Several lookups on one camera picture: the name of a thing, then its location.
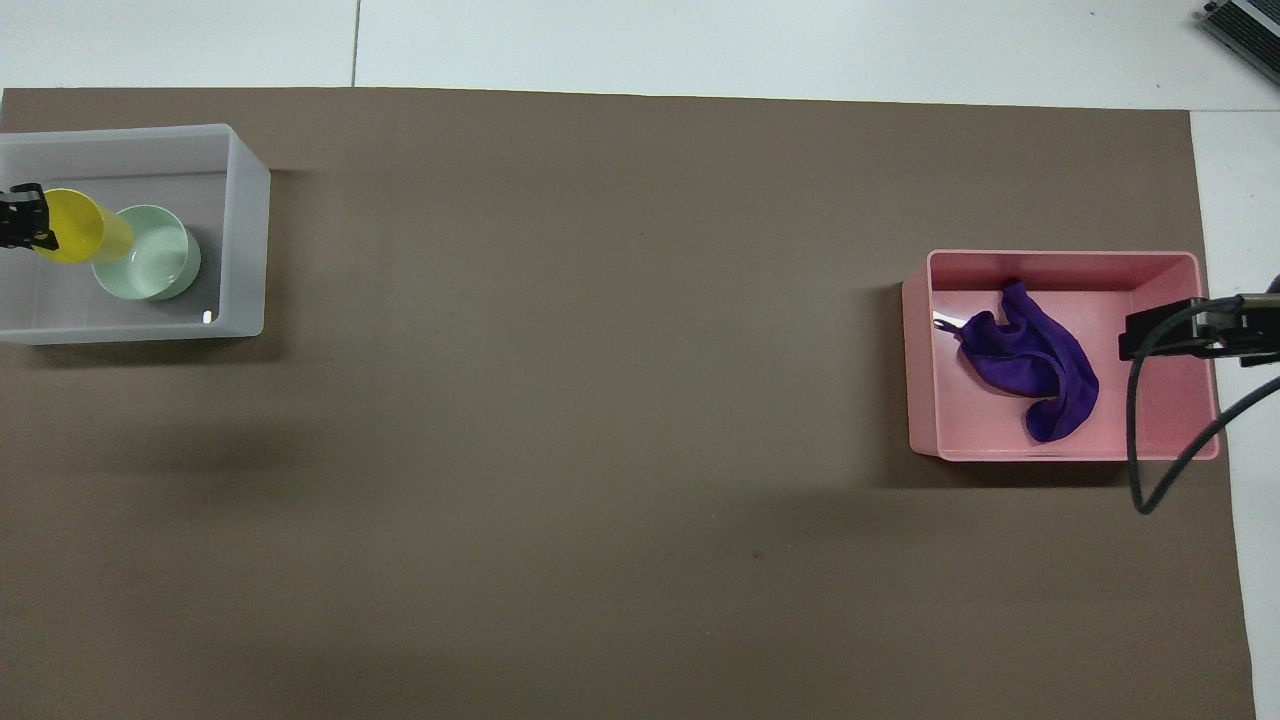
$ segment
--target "purple towel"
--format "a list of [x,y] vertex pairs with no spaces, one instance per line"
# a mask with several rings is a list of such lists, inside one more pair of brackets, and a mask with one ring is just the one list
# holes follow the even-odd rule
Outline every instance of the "purple towel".
[[1005,286],[1000,306],[1007,325],[983,310],[963,328],[936,320],[955,333],[973,369],[995,387],[1025,397],[1043,397],[1027,410],[1027,430],[1039,442],[1062,439],[1093,413],[1098,378],[1080,343],[1027,296],[1027,286]]

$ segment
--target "cup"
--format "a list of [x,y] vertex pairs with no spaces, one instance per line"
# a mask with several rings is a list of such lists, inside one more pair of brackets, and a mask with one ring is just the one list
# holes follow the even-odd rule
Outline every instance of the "cup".
[[46,190],[45,202],[58,250],[33,250],[55,263],[110,263],[124,258],[133,245],[129,223],[83,192],[65,187]]
[[102,290],[120,300],[168,300],[191,287],[200,273],[200,246],[177,215],[159,205],[120,210],[133,229],[133,246],[113,263],[93,263]]

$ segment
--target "light green bowl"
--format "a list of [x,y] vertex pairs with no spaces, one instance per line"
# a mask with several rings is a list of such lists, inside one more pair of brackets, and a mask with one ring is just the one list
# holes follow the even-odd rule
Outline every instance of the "light green bowl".
[[200,246],[177,215],[157,205],[118,213],[133,228],[133,247],[114,263],[93,263],[102,290],[120,300],[168,300],[191,287]]

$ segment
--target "plastic container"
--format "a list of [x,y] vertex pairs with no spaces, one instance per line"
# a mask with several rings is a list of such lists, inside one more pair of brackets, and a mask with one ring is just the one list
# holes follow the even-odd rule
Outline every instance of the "plastic container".
[[0,250],[0,341],[243,337],[262,331],[271,176],[224,124],[0,135],[0,178],[78,190],[106,208],[160,205],[200,243],[200,274],[164,302],[99,287],[88,265]]
[[[1033,401],[983,383],[959,341],[932,327],[934,311],[961,322],[980,310],[1000,318],[1000,288],[1012,278],[1079,340],[1098,377],[1093,414],[1060,441],[1032,439],[1024,414]],[[956,461],[1123,461],[1129,363],[1116,338],[1125,315],[1203,293],[1189,252],[934,250],[902,283],[911,448]],[[1175,457],[1217,413],[1211,364],[1149,359],[1138,402],[1139,457]],[[1213,438],[1197,459],[1217,452]]]

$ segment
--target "white floor tile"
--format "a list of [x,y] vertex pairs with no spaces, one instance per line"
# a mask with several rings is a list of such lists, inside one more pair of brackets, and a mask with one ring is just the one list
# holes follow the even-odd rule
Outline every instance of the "white floor tile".
[[[1280,113],[1193,113],[1210,295],[1262,292],[1280,274]],[[1280,365],[1217,365],[1224,407]],[[1228,425],[1235,547],[1260,720],[1280,719],[1280,393]]]
[[0,87],[342,86],[356,0],[0,0]]
[[1199,3],[364,0],[356,85],[1280,109]]

